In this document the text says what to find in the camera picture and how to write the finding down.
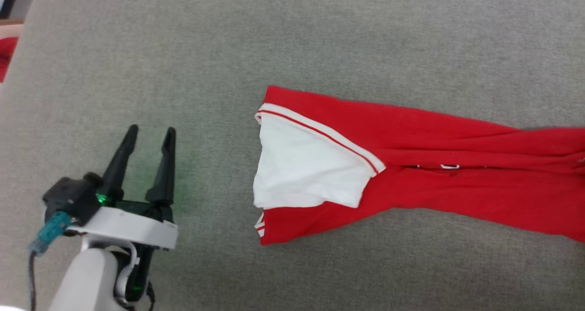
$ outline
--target red garment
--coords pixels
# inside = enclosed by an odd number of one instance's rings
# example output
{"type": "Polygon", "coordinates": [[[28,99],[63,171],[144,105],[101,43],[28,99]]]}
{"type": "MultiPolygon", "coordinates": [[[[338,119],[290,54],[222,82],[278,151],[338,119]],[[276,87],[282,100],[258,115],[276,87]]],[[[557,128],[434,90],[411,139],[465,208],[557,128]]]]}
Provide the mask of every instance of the red garment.
{"type": "Polygon", "coordinates": [[[0,82],[4,82],[12,54],[16,49],[16,43],[18,43],[18,37],[9,37],[0,40],[0,82]]]}
{"type": "Polygon", "coordinates": [[[393,207],[449,211],[585,242],[585,128],[525,131],[275,86],[268,88],[265,103],[333,128],[386,169],[368,182],[358,208],[325,202],[266,209],[264,225],[257,225],[263,245],[393,207]]]}

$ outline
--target black cable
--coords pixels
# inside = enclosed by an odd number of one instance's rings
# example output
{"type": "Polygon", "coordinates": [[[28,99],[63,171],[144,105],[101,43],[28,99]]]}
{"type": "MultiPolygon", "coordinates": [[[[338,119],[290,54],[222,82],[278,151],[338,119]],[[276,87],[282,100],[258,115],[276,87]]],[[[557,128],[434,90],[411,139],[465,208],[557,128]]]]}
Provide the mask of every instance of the black cable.
{"type": "Polygon", "coordinates": [[[154,288],[152,288],[150,280],[148,281],[148,286],[146,286],[146,296],[148,296],[148,298],[150,299],[150,309],[148,309],[148,311],[153,311],[156,298],[154,298],[154,288]]]}
{"type": "Polygon", "coordinates": [[[35,251],[32,251],[29,255],[29,290],[31,292],[31,311],[36,310],[35,256],[35,251]]]}

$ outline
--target white stripe trim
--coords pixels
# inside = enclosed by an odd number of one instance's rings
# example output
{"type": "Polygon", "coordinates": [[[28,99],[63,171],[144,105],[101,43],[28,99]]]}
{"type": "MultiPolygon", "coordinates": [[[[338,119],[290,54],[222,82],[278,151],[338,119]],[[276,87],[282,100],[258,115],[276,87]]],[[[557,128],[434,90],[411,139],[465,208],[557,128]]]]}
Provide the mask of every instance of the white stripe trim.
{"type": "Polygon", "coordinates": [[[448,166],[448,165],[441,165],[442,169],[459,169],[459,165],[455,166],[448,166]]]}
{"type": "MultiPolygon", "coordinates": [[[[324,134],[327,134],[328,136],[330,136],[331,138],[333,138],[334,140],[340,142],[341,144],[343,144],[345,147],[351,149],[353,152],[365,157],[366,159],[368,159],[368,161],[370,161],[370,163],[372,163],[372,165],[374,165],[374,168],[376,168],[376,171],[378,171],[378,173],[384,171],[384,169],[386,169],[386,165],[384,165],[384,163],[382,163],[382,161],[380,159],[378,159],[378,157],[376,157],[373,153],[371,153],[370,151],[367,151],[366,149],[360,147],[359,145],[351,142],[351,140],[349,140],[348,138],[346,138],[345,136],[343,136],[342,134],[340,134],[339,132],[337,132],[336,130],[332,129],[329,126],[323,125],[320,122],[314,121],[312,119],[309,119],[297,112],[294,112],[288,108],[282,107],[280,105],[274,105],[272,103],[264,103],[262,105],[262,107],[260,107],[259,112],[255,114],[255,118],[258,122],[261,123],[261,116],[274,116],[274,117],[280,117],[277,115],[272,115],[270,113],[262,113],[260,111],[272,111],[274,113],[278,113],[280,115],[284,115],[286,117],[289,117],[291,119],[297,120],[298,122],[302,122],[303,124],[311,127],[311,128],[315,128],[315,130],[323,132],[324,134]]],[[[311,130],[311,128],[307,128],[303,125],[299,125],[296,122],[291,122],[291,124],[293,124],[294,126],[300,128],[301,130],[305,130],[306,132],[310,132],[312,134],[318,133],[315,130],[311,130]]],[[[329,138],[327,138],[326,136],[323,136],[322,134],[320,134],[320,136],[326,138],[326,140],[331,141],[329,138]]],[[[365,159],[363,159],[362,157],[357,156],[360,161],[362,161],[363,163],[365,163],[368,167],[372,167],[365,159]]],[[[376,172],[373,171],[372,169],[372,177],[376,176],[376,172]]]]}
{"type": "Polygon", "coordinates": [[[258,221],[256,222],[256,224],[262,222],[262,219],[264,219],[264,212],[262,212],[262,215],[260,215],[260,218],[258,219],[258,221]]]}

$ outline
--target cable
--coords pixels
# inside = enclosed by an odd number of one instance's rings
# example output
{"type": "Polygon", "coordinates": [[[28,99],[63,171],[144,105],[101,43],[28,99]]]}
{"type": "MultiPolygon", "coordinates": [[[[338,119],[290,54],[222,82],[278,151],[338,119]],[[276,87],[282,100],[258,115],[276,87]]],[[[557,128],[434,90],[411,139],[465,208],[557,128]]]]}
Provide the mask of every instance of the cable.
{"type": "Polygon", "coordinates": [[[150,309],[148,309],[148,311],[153,311],[156,298],[154,298],[154,288],[152,288],[150,280],[148,281],[148,286],[146,286],[146,296],[150,299],[150,309]]]}
{"type": "Polygon", "coordinates": [[[29,290],[31,292],[31,311],[36,311],[35,256],[36,251],[32,251],[29,254],[29,290]]]}
{"type": "Polygon", "coordinates": [[[44,226],[38,230],[37,238],[29,245],[29,251],[35,256],[43,256],[48,246],[71,226],[71,217],[64,211],[58,211],[44,226]]]}

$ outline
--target blue cable connector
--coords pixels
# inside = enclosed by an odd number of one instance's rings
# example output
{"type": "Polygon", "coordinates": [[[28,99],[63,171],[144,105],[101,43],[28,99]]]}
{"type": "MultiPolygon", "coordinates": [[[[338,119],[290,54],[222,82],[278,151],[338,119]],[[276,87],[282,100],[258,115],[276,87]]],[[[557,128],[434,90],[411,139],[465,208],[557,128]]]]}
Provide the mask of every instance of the blue cable connector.
{"type": "Polygon", "coordinates": [[[43,255],[51,242],[61,236],[69,226],[71,226],[71,217],[64,211],[58,211],[38,230],[37,238],[30,244],[29,251],[34,252],[36,256],[43,255]]]}

